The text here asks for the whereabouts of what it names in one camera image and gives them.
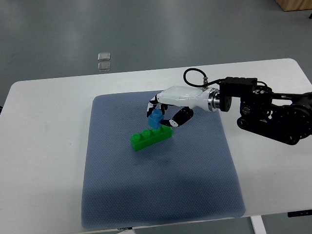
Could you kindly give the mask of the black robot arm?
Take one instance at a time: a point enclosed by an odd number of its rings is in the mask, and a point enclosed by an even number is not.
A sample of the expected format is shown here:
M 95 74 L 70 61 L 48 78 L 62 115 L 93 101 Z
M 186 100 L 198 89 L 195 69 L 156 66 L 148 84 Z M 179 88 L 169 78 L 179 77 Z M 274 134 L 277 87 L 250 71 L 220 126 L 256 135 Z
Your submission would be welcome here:
M 230 109 L 232 98 L 240 99 L 242 130 L 288 145 L 312 134 L 312 94 L 275 93 L 256 78 L 226 77 L 219 85 L 219 108 Z

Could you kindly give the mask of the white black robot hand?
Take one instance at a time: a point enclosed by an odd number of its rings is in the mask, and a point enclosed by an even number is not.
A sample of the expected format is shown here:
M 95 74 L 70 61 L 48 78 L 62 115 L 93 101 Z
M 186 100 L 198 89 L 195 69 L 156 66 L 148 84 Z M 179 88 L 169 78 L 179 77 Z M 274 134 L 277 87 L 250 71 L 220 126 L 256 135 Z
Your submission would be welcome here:
M 168 106 L 177 106 L 179 110 L 171 119 L 162 119 L 161 125 L 168 127 L 179 127 L 189 121 L 193 115 L 193 109 L 200 107 L 205 111 L 215 111 L 220 108 L 219 90 L 209 88 L 205 91 L 194 87 L 173 86 L 157 95 L 148 103 L 147 117 L 150 117 L 153 110 L 160 105 L 159 112 L 164 115 Z

